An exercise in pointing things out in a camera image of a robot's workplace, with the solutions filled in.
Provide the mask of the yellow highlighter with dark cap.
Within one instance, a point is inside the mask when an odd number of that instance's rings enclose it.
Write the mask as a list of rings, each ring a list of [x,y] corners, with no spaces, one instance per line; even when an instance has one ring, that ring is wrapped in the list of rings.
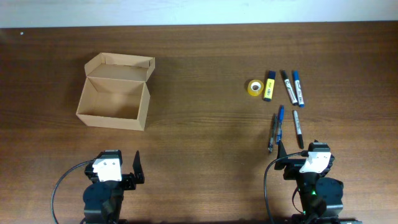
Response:
[[[276,72],[269,70],[268,78],[266,80],[266,84],[264,85],[264,101],[271,101],[274,91],[274,83],[275,83]]]

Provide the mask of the yellow adhesive tape roll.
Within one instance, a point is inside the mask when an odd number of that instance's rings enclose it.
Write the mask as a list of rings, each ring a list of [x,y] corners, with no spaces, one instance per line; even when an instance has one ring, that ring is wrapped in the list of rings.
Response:
[[[261,80],[251,80],[248,83],[247,92],[251,96],[259,96],[264,89],[264,84]]]

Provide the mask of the brown cardboard box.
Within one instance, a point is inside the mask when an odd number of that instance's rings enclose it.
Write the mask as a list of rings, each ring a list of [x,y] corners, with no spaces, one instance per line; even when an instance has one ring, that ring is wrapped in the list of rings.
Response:
[[[155,58],[100,53],[85,64],[76,115],[87,126],[143,131]]]

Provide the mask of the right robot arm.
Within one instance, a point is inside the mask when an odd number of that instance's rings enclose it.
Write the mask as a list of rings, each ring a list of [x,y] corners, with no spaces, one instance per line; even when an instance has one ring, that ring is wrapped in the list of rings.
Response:
[[[285,180],[297,184],[294,194],[299,194],[302,211],[292,215],[292,223],[360,223],[354,218],[340,219],[343,210],[344,184],[327,177],[334,156],[324,142],[312,142],[308,149],[298,153],[300,159],[287,154],[282,142],[278,143],[275,170],[283,170]]]

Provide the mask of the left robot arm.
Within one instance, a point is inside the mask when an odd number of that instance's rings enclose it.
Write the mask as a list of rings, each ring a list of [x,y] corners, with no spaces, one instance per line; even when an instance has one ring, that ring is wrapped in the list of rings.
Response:
[[[92,181],[83,193],[86,223],[123,224],[120,218],[124,192],[136,190],[145,182],[139,151],[134,156],[133,171],[122,173],[123,158],[120,150],[106,150],[89,162],[85,175]]]

